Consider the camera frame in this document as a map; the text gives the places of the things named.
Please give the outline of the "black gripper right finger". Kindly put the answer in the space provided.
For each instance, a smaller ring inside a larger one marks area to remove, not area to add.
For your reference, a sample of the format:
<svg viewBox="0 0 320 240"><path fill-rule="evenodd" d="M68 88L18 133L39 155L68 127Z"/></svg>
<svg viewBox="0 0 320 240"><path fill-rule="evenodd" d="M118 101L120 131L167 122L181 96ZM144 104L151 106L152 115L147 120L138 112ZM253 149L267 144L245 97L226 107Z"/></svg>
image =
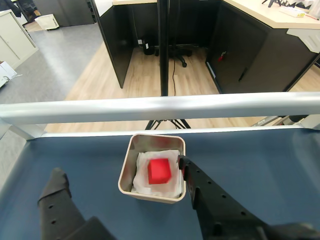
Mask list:
<svg viewBox="0 0 320 240"><path fill-rule="evenodd" d="M177 158L204 240L273 240L270 227L246 210L184 155Z"/></svg>

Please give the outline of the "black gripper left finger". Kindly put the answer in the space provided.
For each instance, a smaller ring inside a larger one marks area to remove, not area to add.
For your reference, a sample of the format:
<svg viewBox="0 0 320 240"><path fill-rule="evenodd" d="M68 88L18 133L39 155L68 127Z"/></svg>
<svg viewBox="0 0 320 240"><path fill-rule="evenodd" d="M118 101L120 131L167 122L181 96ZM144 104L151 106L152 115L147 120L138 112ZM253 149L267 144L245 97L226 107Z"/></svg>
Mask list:
<svg viewBox="0 0 320 240"><path fill-rule="evenodd" d="M54 168L39 197L42 240L114 240L101 221L85 219L72 200L67 174Z"/></svg>

